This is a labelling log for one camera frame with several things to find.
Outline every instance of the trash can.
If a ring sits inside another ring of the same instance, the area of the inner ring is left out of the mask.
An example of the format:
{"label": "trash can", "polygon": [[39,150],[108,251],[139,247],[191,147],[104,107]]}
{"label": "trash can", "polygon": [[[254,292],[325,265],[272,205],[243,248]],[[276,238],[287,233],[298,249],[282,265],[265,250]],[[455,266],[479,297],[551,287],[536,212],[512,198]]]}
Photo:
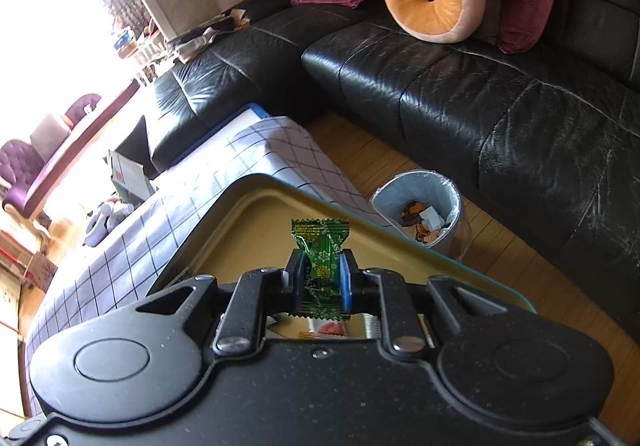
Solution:
{"label": "trash can", "polygon": [[453,252],[453,258],[461,261],[470,244],[470,227],[462,197],[453,181],[436,171],[412,170],[396,175],[371,197],[373,208],[407,238],[410,237],[400,222],[400,214],[411,201],[433,206],[443,219],[450,221],[436,240],[424,246],[449,256],[458,235],[460,249]]}

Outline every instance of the plaid cloth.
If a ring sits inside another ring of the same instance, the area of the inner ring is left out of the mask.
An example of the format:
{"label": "plaid cloth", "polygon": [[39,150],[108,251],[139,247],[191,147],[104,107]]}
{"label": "plaid cloth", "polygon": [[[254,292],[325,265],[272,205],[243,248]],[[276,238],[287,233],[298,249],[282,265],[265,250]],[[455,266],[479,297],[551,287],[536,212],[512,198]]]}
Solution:
{"label": "plaid cloth", "polygon": [[[48,337],[144,297],[223,190],[251,173],[271,175],[390,226],[295,121],[259,121],[226,146],[223,143],[210,151],[200,147],[164,172],[158,192],[88,257],[65,255],[27,334],[27,380],[31,357]],[[30,382],[27,390],[32,415],[41,412]]]}

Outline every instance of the screw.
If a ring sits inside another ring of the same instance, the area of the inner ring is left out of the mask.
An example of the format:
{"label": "screw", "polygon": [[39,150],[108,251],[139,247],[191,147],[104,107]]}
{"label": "screw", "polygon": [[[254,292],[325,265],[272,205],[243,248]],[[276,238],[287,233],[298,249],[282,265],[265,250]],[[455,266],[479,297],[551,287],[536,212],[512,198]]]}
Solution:
{"label": "screw", "polygon": [[60,435],[49,435],[47,437],[47,446],[66,446],[66,441]]}
{"label": "screw", "polygon": [[311,355],[317,360],[324,360],[331,355],[331,352],[329,352],[327,349],[315,349],[313,350],[313,352],[311,352]]}
{"label": "screw", "polygon": [[225,354],[242,354],[251,348],[251,341],[244,336],[227,336],[219,338],[216,346]]}
{"label": "screw", "polygon": [[404,354],[420,352],[426,345],[424,340],[418,336],[399,336],[393,344],[395,350]]}

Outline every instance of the candy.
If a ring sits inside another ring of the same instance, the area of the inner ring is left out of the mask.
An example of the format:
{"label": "candy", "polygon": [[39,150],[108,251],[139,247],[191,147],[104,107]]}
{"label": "candy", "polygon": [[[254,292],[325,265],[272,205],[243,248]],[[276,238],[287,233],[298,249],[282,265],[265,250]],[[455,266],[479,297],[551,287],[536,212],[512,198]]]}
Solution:
{"label": "candy", "polygon": [[345,319],[340,299],[340,246],[349,235],[343,219],[294,219],[291,233],[311,269],[306,276],[299,316]]}

